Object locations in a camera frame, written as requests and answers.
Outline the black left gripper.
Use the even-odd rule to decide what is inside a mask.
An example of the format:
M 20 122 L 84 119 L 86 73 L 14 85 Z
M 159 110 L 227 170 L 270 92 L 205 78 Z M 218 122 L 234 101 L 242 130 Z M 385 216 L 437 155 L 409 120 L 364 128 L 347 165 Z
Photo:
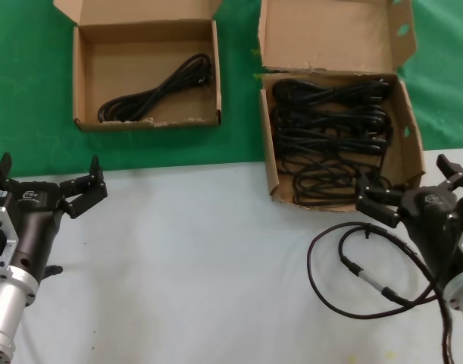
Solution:
M 94 155 L 86 176 L 61 182 L 17 182 L 9 180 L 12 157 L 0 159 L 0 190 L 12 194 L 16 202 L 17 247 L 11 265 L 23 269 L 36 281 L 45 274 L 48 258 L 64 211 L 78 218 L 108 196 L 99 157 Z

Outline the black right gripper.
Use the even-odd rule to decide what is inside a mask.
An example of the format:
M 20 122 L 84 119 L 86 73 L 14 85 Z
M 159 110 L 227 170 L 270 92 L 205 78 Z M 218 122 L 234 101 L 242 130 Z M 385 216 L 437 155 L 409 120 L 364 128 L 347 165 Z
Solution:
M 463 234 L 463 197 L 453 191 L 463 188 L 463 167 L 439 154 L 436 166 L 445 180 L 438 186 L 408 190 L 372 187 L 365 172 L 356 178 L 356 210 L 396 228 L 402 218 L 410 240 L 418 248 L 438 288 L 445 288 L 463 273 L 463 254 L 458 242 Z M 399 213 L 392 207 L 399 207 Z

